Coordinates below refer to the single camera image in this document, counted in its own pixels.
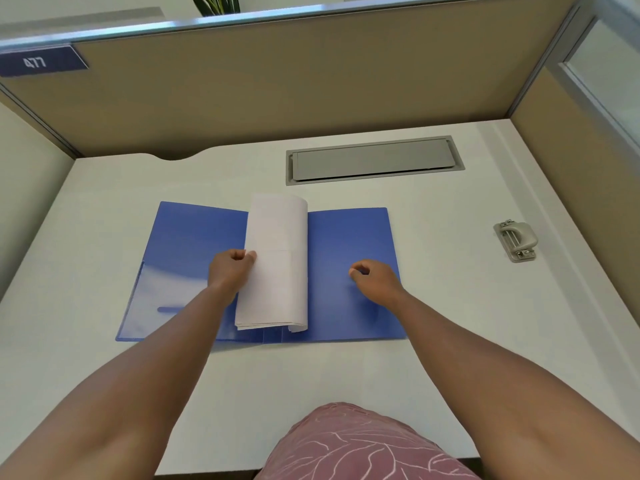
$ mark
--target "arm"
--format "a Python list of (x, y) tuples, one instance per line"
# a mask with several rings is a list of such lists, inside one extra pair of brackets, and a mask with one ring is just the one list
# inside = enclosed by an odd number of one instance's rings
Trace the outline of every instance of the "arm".
[(349, 275), (400, 320), (498, 479), (640, 478), (640, 444), (554, 375), (412, 297), (386, 264), (360, 261)]
[(152, 478), (255, 258), (218, 254), (208, 287), (73, 389), (0, 466), (0, 479)]

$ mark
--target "cubicle number plate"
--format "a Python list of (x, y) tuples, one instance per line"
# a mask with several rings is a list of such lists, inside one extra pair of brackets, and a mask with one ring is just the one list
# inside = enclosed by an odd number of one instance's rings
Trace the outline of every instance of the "cubicle number plate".
[(0, 77), (89, 69), (71, 45), (0, 54)]

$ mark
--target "pink fabric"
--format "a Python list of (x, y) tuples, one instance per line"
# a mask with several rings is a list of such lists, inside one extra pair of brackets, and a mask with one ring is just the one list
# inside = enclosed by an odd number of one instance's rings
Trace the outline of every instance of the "pink fabric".
[(259, 480), (478, 477), (409, 426), (353, 404), (313, 411), (279, 441)]

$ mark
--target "green leaves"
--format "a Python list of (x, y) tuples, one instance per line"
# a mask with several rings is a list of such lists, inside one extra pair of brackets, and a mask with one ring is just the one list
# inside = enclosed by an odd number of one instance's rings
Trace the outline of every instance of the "green leaves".
[(238, 0), (193, 0), (193, 3), (203, 16), (240, 13)]

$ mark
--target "stack of paper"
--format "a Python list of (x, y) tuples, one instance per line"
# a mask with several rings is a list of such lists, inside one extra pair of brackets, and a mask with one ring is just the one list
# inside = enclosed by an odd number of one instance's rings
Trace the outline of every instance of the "stack of paper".
[(244, 248), (258, 259), (236, 307), (238, 330), (307, 329), (307, 201), (254, 194)]

